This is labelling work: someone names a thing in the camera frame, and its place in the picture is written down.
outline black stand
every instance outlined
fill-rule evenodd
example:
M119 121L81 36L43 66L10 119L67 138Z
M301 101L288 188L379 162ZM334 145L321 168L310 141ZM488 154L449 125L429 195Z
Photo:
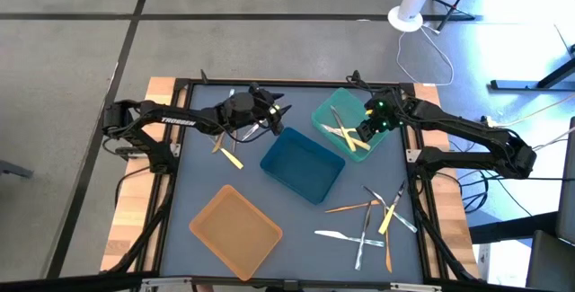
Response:
M431 0L431 1L435 1L438 2L442 5L444 5L445 7L449 8L449 11L447 12L445 18L443 18L443 20L441 21L441 23L439 24L437 31L441 31L443 29L443 27L445 26L445 24L447 23L447 21L449 21L449 18L451 17L451 15L454 12L458 12L458 13L462 13L464 17L466 17L467 19L458 19L459 21L473 21L475 20L475 16L473 16L470 13L466 13L464 11L461 11L459 9L457 9L457 5L459 4L459 1L461 0L456 0L456 2L454 4L448 4L447 2L443 1L443 0Z
M535 230L543 230L556 236L557 211L533 217L491 223L469 228L472 243L496 243L500 241L531 238Z
M575 45L571 46L575 54ZM493 90L531 90L531 91L575 91L575 82L562 82L567 76L575 73L575 58L559 66L540 81L491 80Z
M2 160L0 160L0 175L1 174L14 174L26 179L32 177L32 171Z

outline orange tray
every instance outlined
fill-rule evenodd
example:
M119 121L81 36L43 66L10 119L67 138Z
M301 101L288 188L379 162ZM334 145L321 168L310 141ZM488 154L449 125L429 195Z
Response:
M248 280L283 235L231 185L190 222L190 230L241 280Z

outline wooden board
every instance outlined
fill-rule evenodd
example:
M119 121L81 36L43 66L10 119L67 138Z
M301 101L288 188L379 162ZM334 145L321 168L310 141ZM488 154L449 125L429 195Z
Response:
M172 99L174 82L175 78L173 77L152 77L148 85L146 99L153 100L157 103L169 104ZM422 84L415 84L414 86L418 98L439 104L438 91L435 86L424 86ZM181 95L178 100L178 105L182 106L182 104L183 95ZM172 128L172 140L174 141L177 129L178 127ZM145 127L145 131L154 139L161 140L164 134L164 125L151 124ZM410 136L410 141L412 140L412 143L415 143L414 138ZM447 134L444 132L424 131L423 141L426 146L437 146L443 150L449 149ZM146 165L146 159L130 160L126 173L133 172ZM444 169L441 172L453 176L456 175L455 170L451 169ZM150 172L142 172L124 181L119 194L118 206L116 207L116 212L112 220L108 243L102 259L102 270L109 269L116 265L121 256L128 251L131 244L134 243L137 236L142 232L153 180L153 174ZM163 189L167 181L168 177L164 176L162 178ZM477 264L473 257L471 236L469 235L469 228L467 227L463 202L459 195L457 183L449 178L438 175L433 179L432 184L442 236L456 258L464 264L465 268L475 277L479 277ZM164 190L160 190L160 192L158 204L162 201ZM433 242L428 236L426 238L431 275L434 278L438 278L438 263ZM151 270L156 239L157 231L152 235L150 243L148 244L144 264L145 270ZM450 275L451 278L455 278L453 273L450 273Z

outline concrete floor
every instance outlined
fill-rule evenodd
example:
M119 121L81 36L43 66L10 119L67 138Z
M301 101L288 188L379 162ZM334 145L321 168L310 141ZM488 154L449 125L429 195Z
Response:
M137 0L3 0L0 13L131 13ZM146 0L145 13L386 13L401 0ZM514 120L567 93L492 93L493 78L538 79L569 59L575 0L463 0L480 22L449 23L434 41L456 79L439 89L446 111ZM424 13L443 13L427 3ZM33 279L52 243L88 144L127 22L0 21L0 159L35 171L0 176L0 280ZM117 98L142 99L150 76L342 79L408 82L395 64L400 33L387 22L141 22ZM406 35L402 62L422 82L448 69L420 32ZM517 125L541 144L563 132L575 102ZM465 146L465 142L454 138ZM559 176L564 145L541 151L536 175ZM99 154L63 275L99 269L124 163ZM557 208L559 183L505 182L532 213ZM473 194L477 188L466 190ZM493 183L470 225L524 216Z

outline white cable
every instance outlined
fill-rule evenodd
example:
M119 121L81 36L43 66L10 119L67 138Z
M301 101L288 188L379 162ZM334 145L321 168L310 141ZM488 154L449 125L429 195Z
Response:
M547 144L541 145L541 146L539 146L539 147L537 147L537 148L534 148L533 151L536 152L536 151L538 151L539 149L543 149L543 148L545 148L546 146L549 146L550 144L554 143L557 139L561 139L561 137L564 137L564 136L569 135L573 130L575 130L575 127L573 127L573 128L571 128L571 129L567 130L566 132L560 134L558 137L556 137L556 138L554 138L553 140L549 141Z
M433 31L433 29L431 29L428 26L423 26L425 28L429 28L431 31ZM446 84L435 84L436 86L440 86L440 85L451 85L453 83L453 79L454 79L454 69L453 69L453 65L451 64L451 61L449 60L449 58L447 57L447 55L445 55L441 49L438 48L438 46L433 42L433 40L431 40L431 38L429 37L429 35L423 30L423 28L420 28L421 32L423 32L423 34L425 35L425 37L427 37L427 39L429 40L429 42L431 43L431 45L433 46L433 48L439 53L439 55L441 56L441 58L443 59L444 62L446 62L449 65L449 69L451 70L451 76L449 77L449 82L447 82ZM411 74L409 74L409 72L407 72L407 70L405 69L405 67L402 66L402 64L399 62L399 56L402 54L402 38L403 35L405 35L405 32L402 33L399 37L399 39L397 40L397 57L395 58L395 63L397 63L397 66L399 68L401 68L401 70L408 76L410 77L411 80L413 80L413 82L415 83L421 83L420 81L416 80L413 76L411 76Z
M513 125L515 125L515 124L518 124L518 123L521 122L521 121L524 121L524 120L526 120L526 119L529 119L529 118L535 116L535 115L536 115L537 113L539 113L539 112L546 111L547 109L549 109L549 108L551 108L551 107L554 107L554 106L556 106L556 105L559 104L559 103L566 102L566 101L568 101L569 99L572 99L572 98L575 98L575 93L572 94L572 95L570 95L570 96L568 96L568 97L565 98L565 99L561 99L561 100L559 100L559 101L556 102L556 103L550 104L550 105L548 105L548 106L546 106L546 107L541 108L541 109L538 110L538 111L535 111L535 112L533 112L533 113L530 113L530 114L526 115L525 117L523 117L523 118L521 118L521 119L517 119L517 120L515 120L515 121L511 121L511 122L504 123L504 124L496 124L496 125L494 125L493 127L509 127L509 126L513 126Z

